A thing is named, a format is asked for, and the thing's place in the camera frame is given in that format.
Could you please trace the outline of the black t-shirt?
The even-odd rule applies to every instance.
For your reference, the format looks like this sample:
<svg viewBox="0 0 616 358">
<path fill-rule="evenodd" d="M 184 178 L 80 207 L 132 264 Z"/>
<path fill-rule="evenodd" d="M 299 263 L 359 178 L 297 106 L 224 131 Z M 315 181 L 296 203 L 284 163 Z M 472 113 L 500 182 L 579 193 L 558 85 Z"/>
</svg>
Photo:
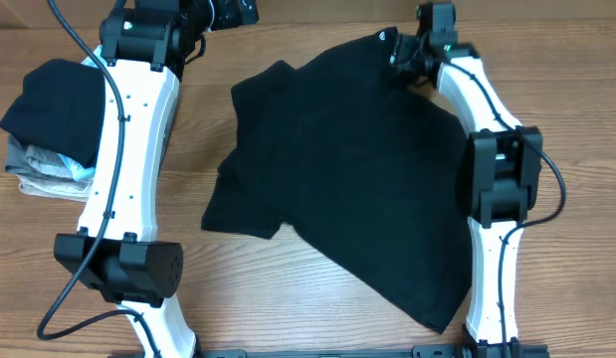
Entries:
<svg viewBox="0 0 616 358">
<path fill-rule="evenodd" d="M 201 226 L 268 239 L 290 225 L 443 332 L 471 286 L 470 233 L 454 194 L 466 136 L 391 67 L 397 35 L 386 28 L 234 85 L 237 144 Z"/>
</svg>

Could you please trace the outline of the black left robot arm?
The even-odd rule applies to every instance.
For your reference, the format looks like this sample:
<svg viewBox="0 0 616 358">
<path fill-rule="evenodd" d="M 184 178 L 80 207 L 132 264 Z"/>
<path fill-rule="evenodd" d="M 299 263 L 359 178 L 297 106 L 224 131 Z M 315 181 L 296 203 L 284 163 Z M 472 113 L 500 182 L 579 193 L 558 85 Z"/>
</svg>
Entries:
<svg viewBox="0 0 616 358">
<path fill-rule="evenodd" d="M 156 188 L 184 67 L 205 34 L 255 24 L 254 0 L 117 2 L 94 55 L 105 79 L 92 192 L 72 234 L 55 239 L 72 283 L 98 291 L 130 321 L 146 357 L 197 357 L 176 290 L 183 250 L 157 238 Z"/>
</svg>

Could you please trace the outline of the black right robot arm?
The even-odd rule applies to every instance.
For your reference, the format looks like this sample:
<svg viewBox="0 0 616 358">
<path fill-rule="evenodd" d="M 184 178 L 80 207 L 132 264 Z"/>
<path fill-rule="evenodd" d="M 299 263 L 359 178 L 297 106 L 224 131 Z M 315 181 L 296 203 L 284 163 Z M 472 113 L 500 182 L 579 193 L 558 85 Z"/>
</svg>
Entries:
<svg viewBox="0 0 616 358">
<path fill-rule="evenodd" d="M 467 143 L 456 180 L 472 247 L 472 298 L 459 357 L 545 357 L 544 346 L 519 341 L 514 317 L 518 245 L 534 206 L 542 136 L 524 127 L 490 84 L 483 61 L 455 34 L 400 35 L 392 67 L 432 81 L 456 110 Z"/>
</svg>

